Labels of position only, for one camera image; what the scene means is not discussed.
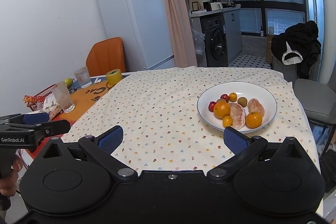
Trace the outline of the person's left hand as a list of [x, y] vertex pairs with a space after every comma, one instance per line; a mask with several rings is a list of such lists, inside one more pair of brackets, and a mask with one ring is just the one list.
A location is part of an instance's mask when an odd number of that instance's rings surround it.
[[15, 155], [10, 174], [5, 178], [1, 178], [0, 180], [2, 195], [8, 197], [12, 197], [15, 195], [17, 190], [16, 183], [19, 177], [19, 172], [22, 170], [22, 168], [22, 159], [18, 155]]

